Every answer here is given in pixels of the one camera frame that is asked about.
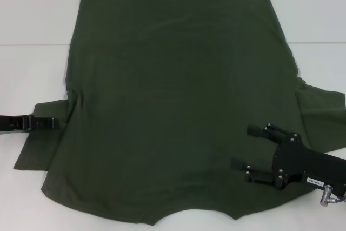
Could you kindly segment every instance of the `white table surface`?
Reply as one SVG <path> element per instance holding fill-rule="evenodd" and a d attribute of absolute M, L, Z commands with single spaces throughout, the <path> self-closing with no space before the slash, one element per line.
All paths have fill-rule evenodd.
<path fill-rule="evenodd" d="M 346 0 L 272 0 L 301 76 L 346 93 Z M 68 44 L 79 0 L 0 0 L 0 115 L 66 98 Z M 27 134 L 0 135 L 0 230 L 343 230 L 346 203 L 319 206 L 320 190 L 234 221 L 186 210 L 151 227 L 81 213 L 47 199 L 41 171 L 13 170 Z M 335 151 L 346 159 L 346 149 Z"/>

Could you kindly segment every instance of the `olive green cloth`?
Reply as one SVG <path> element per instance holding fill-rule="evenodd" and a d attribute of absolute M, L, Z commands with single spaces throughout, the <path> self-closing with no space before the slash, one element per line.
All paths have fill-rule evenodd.
<path fill-rule="evenodd" d="M 47 170 L 47 197 L 118 221 L 277 207 L 312 188 L 232 171 L 232 157 L 271 167 L 276 145 L 248 124 L 296 131 L 319 151 L 346 143 L 344 95 L 297 73 L 270 0 L 81 0 L 68 101 L 34 111 L 62 129 L 30 134 L 15 168 Z"/>

